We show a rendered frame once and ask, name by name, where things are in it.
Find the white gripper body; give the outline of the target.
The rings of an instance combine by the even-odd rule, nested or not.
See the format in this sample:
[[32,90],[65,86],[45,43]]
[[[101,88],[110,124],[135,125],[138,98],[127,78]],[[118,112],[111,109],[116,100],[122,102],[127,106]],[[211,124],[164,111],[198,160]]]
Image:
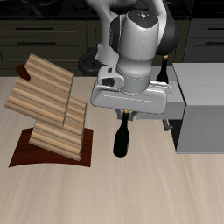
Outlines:
[[90,102],[96,107],[163,114],[171,90],[165,82],[152,80],[141,94],[125,94],[119,88],[102,86],[96,81]]

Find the dark green wine bottle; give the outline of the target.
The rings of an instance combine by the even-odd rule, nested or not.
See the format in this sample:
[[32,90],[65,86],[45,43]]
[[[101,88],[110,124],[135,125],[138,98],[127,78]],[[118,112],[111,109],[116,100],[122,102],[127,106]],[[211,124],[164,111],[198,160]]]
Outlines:
[[129,111],[124,110],[122,115],[122,123],[115,134],[114,155],[123,158],[127,155],[130,142],[130,133],[128,130]]
[[166,72],[167,61],[168,61],[168,56],[165,55],[162,59],[162,66],[161,66],[160,72],[157,76],[157,81],[165,82],[166,84],[169,83],[168,75],[167,75],[167,72]]

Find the grey cabinet drawer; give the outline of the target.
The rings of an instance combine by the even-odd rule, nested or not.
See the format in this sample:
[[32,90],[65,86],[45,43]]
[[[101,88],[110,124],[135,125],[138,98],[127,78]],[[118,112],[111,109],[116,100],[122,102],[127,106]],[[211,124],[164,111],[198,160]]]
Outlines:
[[166,68],[169,85],[171,86],[171,93],[167,96],[167,103],[165,112],[160,115],[153,115],[147,113],[138,113],[136,119],[157,119],[161,120],[164,125],[164,130],[168,131],[173,128],[170,120],[181,120],[183,118],[185,109],[185,100],[181,94],[177,77],[172,66]]

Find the wooden wine rack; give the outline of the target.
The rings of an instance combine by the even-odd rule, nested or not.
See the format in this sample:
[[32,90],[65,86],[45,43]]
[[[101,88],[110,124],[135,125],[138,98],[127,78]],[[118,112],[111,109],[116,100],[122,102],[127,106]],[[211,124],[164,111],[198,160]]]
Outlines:
[[74,74],[30,55],[5,107],[35,120],[24,129],[10,166],[91,165],[93,131],[85,127],[87,104],[71,96]]

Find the grey cabinet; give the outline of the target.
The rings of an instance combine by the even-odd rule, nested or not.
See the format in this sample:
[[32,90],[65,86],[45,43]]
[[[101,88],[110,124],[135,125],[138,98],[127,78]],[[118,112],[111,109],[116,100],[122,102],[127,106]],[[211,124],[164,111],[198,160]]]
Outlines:
[[185,111],[178,154],[224,154],[224,63],[174,63]]

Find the dark kitchen cupboards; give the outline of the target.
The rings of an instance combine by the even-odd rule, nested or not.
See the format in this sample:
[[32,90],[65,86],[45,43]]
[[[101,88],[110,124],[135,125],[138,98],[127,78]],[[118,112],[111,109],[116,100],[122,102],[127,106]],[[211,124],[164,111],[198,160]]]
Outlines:
[[[224,0],[165,1],[177,25],[185,2],[194,3],[195,18],[224,15]],[[14,76],[32,54],[84,76],[79,58],[101,42],[100,18],[86,0],[0,0],[0,76]]]

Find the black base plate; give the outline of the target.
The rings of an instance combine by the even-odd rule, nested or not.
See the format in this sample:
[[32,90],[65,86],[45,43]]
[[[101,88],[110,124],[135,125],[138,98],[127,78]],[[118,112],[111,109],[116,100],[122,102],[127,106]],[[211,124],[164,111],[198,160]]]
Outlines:
[[96,77],[98,75],[102,64],[95,59],[97,53],[97,47],[90,47],[87,49],[87,52],[79,58],[78,67],[83,72],[84,76]]

